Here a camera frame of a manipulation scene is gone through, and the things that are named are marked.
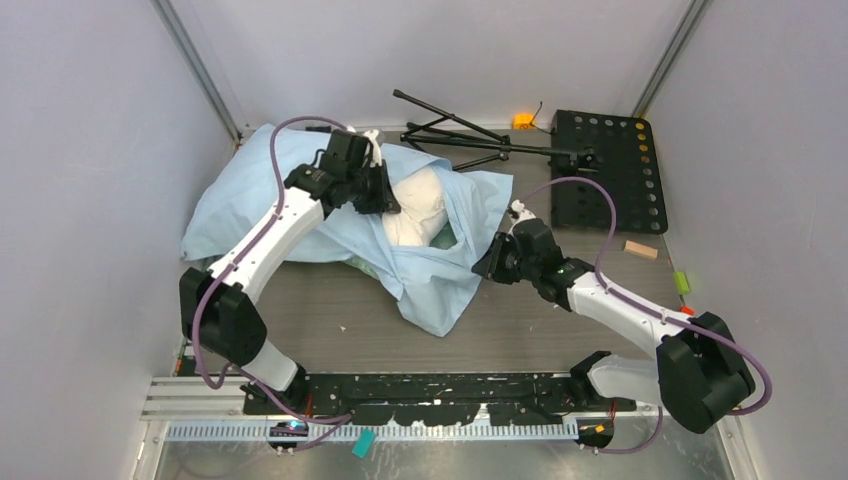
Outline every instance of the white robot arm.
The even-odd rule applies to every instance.
[[[297,403],[293,395],[303,389],[290,387],[298,376],[305,377],[305,370],[268,341],[255,308],[262,290],[294,247],[343,204],[352,202],[362,214],[398,212],[400,207],[383,166],[377,131],[334,131],[320,163],[292,171],[283,193],[282,207],[274,203],[208,270],[189,268],[183,274],[180,307],[186,338],[192,337],[195,312],[202,307],[200,345]],[[200,305],[215,282],[220,285],[210,301]]]
[[[596,352],[571,370],[588,394],[664,406],[681,425],[703,433],[754,392],[736,351],[680,326],[732,340],[721,318],[709,312],[691,318],[641,298],[592,265],[563,257],[550,228],[521,202],[513,202],[509,215],[512,227],[495,236],[475,273],[498,283],[528,280],[543,299],[603,323],[653,358]]]

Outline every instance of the yellow connector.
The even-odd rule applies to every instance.
[[[512,117],[512,128],[514,130],[529,130],[533,128],[533,114],[519,113]]]

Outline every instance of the black tripod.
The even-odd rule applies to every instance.
[[[410,144],[416,150],[424,151],[419,144],[433,144],[433,145],[452,145],[455,147],[466,147],[466,148],[480,148],[484,150],[497,150],[498,153],[494,155],[489,155],[487,157],[478,158],[477,160],[472,160],[470,162],[461,163],[453,167],[454,170],[465,170],[467,168],[476,167],[477,165],[482,165],[484,163],[489,163],[495,160],[506,161],[509,160],[510,152],[520,152],[520,153],[533,153],[536,155],[544,155],[547,157],[554,156],[562,156],[568,158],[567,164],[573,166],[574,171],[581,168],[588,167],[589,163],[594,160],[594,155],[592,154],[591,149],[587,149],[586,151],[576,152],[574,150],[564,150],[560,148],[550,148],[550,147],[534,147],[530,145],[513,145],[510,142],[509,135],[498,135],[495,132],[490,130],[486,130],[485,128],[475,125],[468,120],[464,120],[462,118],[457,117],[452,113],[448,113],[438,107],[434,107],[429,103],[422,102],[421,100],[411,97],[400,90],[395,89],[393,95],[398,98],[402,98],[407,102],[418,105],[421,108],[429,110],[436,115],[439,115],[440,118],[437,120],[433,120],[432,122],[425,123],[424,125],[417,125],[412,122],[408,122],[406,124],[406,128],[409,130],[400,134],[400,140],[402,142],[406,142]],[[474,135],[468,135],[465,133],[442,130],[439,128],[433,128],[435,125],[442,123],[446,120],[453,120],[454,122],[468,127],[471,130],[474,130],[477,133],[485,135],[486,138],[477,137]],[[420,135],[418,132],[426,132],[431,135]]]

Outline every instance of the white wall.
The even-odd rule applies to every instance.
[[[148,0],[0,9],[0,471],[127,478],[231,143]]]
[[[687,303],[774,377],[764,478],[848,468],[848,4],[714,2],[649,111]]]
[[[174,0],[240,125],[629,114],[689,0]]]

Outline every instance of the metal corner post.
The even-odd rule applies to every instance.
[[[686,13],[683,14],[683,18],[681,18],[680,23],[677,25],[677,30],[674,31],[674,35],[672,35],[668,47],[666,47],[662,58],[654,69],[654,73],[651,74],[645,90],[642,91],[636,107],[633,108],[632,117],[642,118],[645,116],[648,107],[651,106],[654,97],[657,96],[657,92],[659,92],[665,78],[668,76],[668,72],[674,66],[674,62],[683,50],[683,46],[689,40],[689,37],[692,36],[692,32],[695,31],[698,21],[704,15],[710,3],[712,3],[712,0],[692,0],[689,4],[689,8],[686,9]]]
[[[194,78],[197,79],[198,83],[200,83],[203,94],[206,96],[206,99],[209,100],[209,103],[212,105],[212,108],[215,110],[215,113],[218,115],[221,123],[224,124],[224,128],[227,129],[227,133],[229,133],[230,137],[238,143],[241,139],[241,131],[238,129],[229,109],[227,109],[227,105],[224,103],[221,93],[215,86],[215,82],[212,80],[209,70],[206,68],[206,65],[203,64],[203,59],[200,58],[200,54],[197,52],[197,48],[195,48],[194,43],[191,41],[191,37],[189,36],[188,31],[186,31],[185,25],[183,25],[179,15],[176,10],[174,10],[174,5],[171,3],[171,0],[150,0],[150,3],[153,5],[153,8],[156,9],[157,13],[159,13],[162,23],[165,24],[165,28],[168,29],[171,37],[174,39],[174,43],[180,50],[183,59],[185,59],[191,69],[191,73],[194,75]]]

